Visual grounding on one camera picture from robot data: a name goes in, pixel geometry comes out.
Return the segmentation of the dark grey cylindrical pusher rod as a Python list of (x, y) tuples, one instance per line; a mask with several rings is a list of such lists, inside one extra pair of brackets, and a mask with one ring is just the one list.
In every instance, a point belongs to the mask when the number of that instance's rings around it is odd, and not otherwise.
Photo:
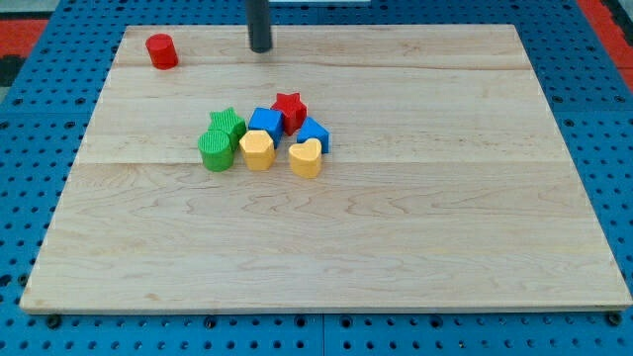
[(273, 47), (268, 0), (246, 0), (246, 25), (252, 51), (264, 53)]

